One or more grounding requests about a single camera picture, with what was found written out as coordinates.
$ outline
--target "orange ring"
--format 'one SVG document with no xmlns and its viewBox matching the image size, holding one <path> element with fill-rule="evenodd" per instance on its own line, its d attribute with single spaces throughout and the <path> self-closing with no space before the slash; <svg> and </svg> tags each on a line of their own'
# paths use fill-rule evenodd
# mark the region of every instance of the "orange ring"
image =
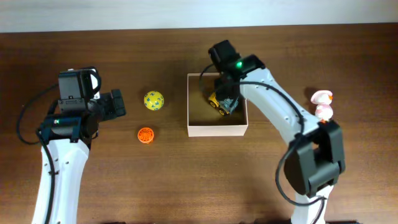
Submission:
<svg viewBox="0 0 398 224">
<path fill-rule="evenodd" d="M 155 133 L 151 128 L 141 128 L 138 131 L 138 140 L 144 144 L 149 144 L 154 141 Z"/>
</svg>

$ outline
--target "white box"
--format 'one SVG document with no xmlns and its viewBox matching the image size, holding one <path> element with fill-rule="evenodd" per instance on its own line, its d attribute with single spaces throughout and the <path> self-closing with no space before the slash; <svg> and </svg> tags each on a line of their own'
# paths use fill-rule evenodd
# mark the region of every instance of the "white box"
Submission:
<svg viewBox="0 0 398 224">
<path fill-rule="evenodd" d="M 200 76 L 199 73 L 190 73 L 187 76 L 188 136 L 189 137 L 243 136 L 249 126 L 248 108 L 246 100 L 240 99 L 241 101 L 239 102 L 239 104 L 241 106 L 236 108 L 236 110 L 232 115 L 228 116 L 220 115 L 217 110 L 212 108 L 206 102 L 205 97 L 202 95 L 199 89 L 199 76 Z M 219 76 L 218 73 L 205 73 L 203 74 L 203 81 L 209 83 L 209 81 L 214 80 L 218 76 Z"/>
</svg>

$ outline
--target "pink and white plush toy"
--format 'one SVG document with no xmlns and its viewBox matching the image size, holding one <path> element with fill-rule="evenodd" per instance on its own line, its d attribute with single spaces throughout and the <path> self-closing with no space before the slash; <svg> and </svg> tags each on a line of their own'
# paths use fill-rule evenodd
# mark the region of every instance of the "pink and white plush toy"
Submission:
<svg viewBox="0 0 398 224">
<path fill-rule="evenodd" d="M 333 116 L 333 110 L 330 107 L 332 99 L 333 94 L 329 90 L 319 90 L 311 97 L 311 102 L 318 105 L 315 116 L 323 123 L 329 121 Z"/>
</svg>

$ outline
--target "wooden table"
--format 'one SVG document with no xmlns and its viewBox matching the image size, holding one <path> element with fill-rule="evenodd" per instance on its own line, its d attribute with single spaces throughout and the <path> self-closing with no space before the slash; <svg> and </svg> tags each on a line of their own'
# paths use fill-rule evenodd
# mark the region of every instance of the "wooden table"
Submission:
<svg viewBox="0 0 398 224">
<path fill-rule="evenodd" d="M 398 24 L 0 34 L 0 223 L 30 223 L 39 188 L 40 147 L 15 134 L 22 105 L 56 83 L 59 71 L 89 65 L 102 76 L 102 92 L 121 89 L 127 115 L 100 124 L 81 181 L 78 223 L 288 219 L 293 206 L 274 183 L 286 146 L 254 105 L 244 137 L 187 136 L 187 73 L 208 65 L 207 50 L 224 39 L 243 55 L 256 54 L 306 107 L 314 89 L 334 93 L 346 172 L 326 219 L 396 223 Z M 149 90 L 165 96 L 164 108 L 145 108 Z M 58 96 L 52 91 L 27 110 L 25 138 L 35 140 Z M 155 129 L 153 144 L 137 140 L 142 126 Z M 284 176 L 283 187 L 293 196 Z"/>
</svg>

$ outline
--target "patterned yellow ball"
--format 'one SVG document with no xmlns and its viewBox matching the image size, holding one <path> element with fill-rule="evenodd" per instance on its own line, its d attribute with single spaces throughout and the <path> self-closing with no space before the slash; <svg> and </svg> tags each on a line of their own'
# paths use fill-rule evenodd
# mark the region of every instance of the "patterned yellow ball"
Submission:
<svg viewBox="0 0 398 224">
<path fill-rule="evenodd" d="M 164 104 L 164 98 L 158 91 L 150 91 L 144 96 L 144 104 L 150 110 L 159 110 Z"/>
</svg>

